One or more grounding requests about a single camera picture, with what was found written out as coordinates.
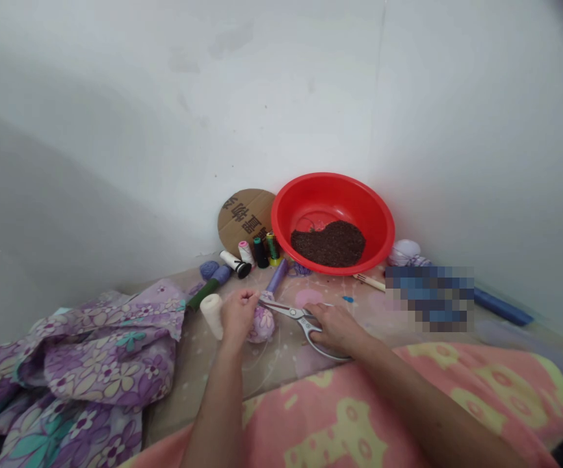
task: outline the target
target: wooden stick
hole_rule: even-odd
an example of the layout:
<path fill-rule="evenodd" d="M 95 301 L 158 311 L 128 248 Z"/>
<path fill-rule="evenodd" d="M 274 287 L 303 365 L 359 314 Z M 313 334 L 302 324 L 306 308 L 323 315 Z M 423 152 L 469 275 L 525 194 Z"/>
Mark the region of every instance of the wooden stick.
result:
<path fill-rule="evenodd" d="M 353 278 L 357 278 L 362 283 L 366 283 L 366 284 L 374 287 L 375 289 L 378 289 L 379 291 L 383 291 L 383 292 L 386 291 L 385 283 L 375 281 L 374 279 L 368 278 L 368 277 L 364 276 L 363 274 L 355 274 L 355 275 L 353 275 Z"/>

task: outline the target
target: dark seeds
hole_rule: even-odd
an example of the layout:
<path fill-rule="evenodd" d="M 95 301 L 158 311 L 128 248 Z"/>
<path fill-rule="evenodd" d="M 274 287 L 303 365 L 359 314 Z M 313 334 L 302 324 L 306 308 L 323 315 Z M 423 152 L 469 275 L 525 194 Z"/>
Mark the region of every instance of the dark seeds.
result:
<path fill-rule="evenodd" d="M 329 223 L 322 231 L 293 231 L 290 243 L 306 259 L 326 267 L 352 267 L 366 246 L 361 231 L 346 221 Z"/>

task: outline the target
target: pink and yellow blanket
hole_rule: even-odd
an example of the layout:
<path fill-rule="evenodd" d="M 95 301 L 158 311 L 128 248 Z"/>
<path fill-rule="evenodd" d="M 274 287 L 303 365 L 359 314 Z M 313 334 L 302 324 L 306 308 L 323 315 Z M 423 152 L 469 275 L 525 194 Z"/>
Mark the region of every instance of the pink and yellow blanket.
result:
<path fill-rule="evenodd" d="M 563 376 L 548 359 L 469 344 L 424 343 L 395 352 L 531 466 L 555 467 L 563 440 Z M 250 467 L 428 466 L 413 437 L 359 365 L 351 363 L 247 400 Z M 177 466 L 190 427 L 123 466 Z"/>

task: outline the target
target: scissor handle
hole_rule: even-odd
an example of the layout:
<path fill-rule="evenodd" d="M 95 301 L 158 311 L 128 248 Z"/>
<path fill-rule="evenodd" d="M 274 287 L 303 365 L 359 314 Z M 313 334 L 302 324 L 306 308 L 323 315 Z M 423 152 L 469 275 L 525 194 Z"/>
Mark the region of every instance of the scissor handle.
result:
<path fill-rule="evenodd" d="M 303 317 L 298 318 L 296 321 L 299 323 L 299 325 L 301 325 L 301 328 L 303 328 L 303 332 L 306 334 L 306 338 L 308 339 L 309 343 L 312 345 L 312 348 L 314 348 L 316 351 L 318 351 L 319 353 L 321 353 L 323 356 L 325 356 L 326 358 L 332 359 L 334 361 L 338 361 L 338 362 L 347 362 L 347 361 L 351 361 L 352 358 L 350 356 L 347 357 L 338 357 L 338 356 L 333 356 L 329 353 L 326 353 L 325 351 L 323 351 L 322 349 L 320 349 L 316 343 L 314 343 L 312 341 L 312 338 L 309 336 L 310 332 L 319 332 L 322 333 L 322 328 L 317 327 L 316 325 L 312 325 L 310 322 L 308 322 L 308 319 L 315 319 L 316 317 L 314 317 L 312 314 L 305 314 Z"/>

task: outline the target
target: red plastic basin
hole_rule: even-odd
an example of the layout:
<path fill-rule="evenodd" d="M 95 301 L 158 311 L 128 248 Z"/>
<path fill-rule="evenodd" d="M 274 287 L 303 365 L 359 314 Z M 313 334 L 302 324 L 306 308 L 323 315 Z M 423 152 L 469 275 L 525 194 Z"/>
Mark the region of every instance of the red plastic basin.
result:
<path fill-rule="evenodd" d="M 357 265 L 334 268 L 314 263 L 290 244 L 291 233 L 321 231 L 330 222 L 347 221 L 366 238 L 366 247 Z M 384 201 L 373 189 L 341 174 L 315 172 L 288 182 L 275 197 L 273 230 L 281 248 L 295 261 L 315 272 L 349 276 L 362 273 L 384 260 L 394 244 L 394 220 Z"/>

